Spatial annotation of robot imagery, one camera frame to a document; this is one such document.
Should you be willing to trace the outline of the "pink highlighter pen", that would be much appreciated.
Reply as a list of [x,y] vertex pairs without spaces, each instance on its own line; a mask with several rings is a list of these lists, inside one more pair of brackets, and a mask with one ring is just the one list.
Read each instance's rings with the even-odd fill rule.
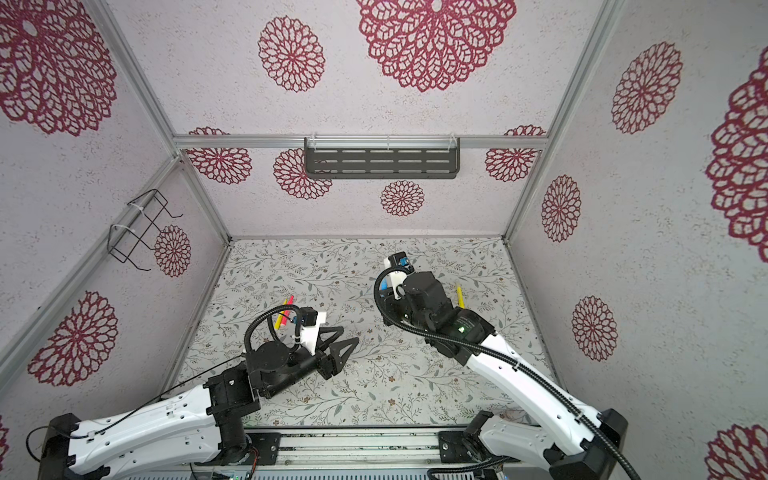
[[[290,297],[289,297],[289,298],[286,300],[286,302],[285,302],[285,305],[292,305],[292,304],[293,304],[293,302],[294,302],[294,296],[293,296],[293,295],[291,295],[291,296],[290,296]],[[290,319],[290,312],[289,312],[289,310],[288,310],[288,309],[284,310],[284,311],[282,312],[282,315],[283,315],[283,317],[284,317],[284,319],[285,319],[285,320],[288,320],[288,319]]]

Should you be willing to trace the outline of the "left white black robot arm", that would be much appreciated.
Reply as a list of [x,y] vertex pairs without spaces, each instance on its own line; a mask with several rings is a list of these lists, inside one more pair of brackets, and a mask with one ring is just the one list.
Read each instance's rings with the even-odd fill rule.
[[81,420],[68,413],[46,428],[38,478],[124,479],[182,463],[224,466],[250,453],[243,420],[314,372],[338,375],[358,346],[341,327],[311,328],[308,341],[249,347],[241,363],[201,385],[133,413]]

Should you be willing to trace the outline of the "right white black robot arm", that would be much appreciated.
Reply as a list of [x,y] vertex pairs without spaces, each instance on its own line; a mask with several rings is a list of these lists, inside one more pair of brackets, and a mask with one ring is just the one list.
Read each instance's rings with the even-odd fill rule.
[[464,433],[467,449],[520,461],[553,479],[607,479],[616,466],[638,478],[622,453],[628,422],[621,414],[585,404],[540,373],[483,317],[453,305],[432,273],[390,273],[377,293],[389,323],[493,383],[534,421],[481,412]]

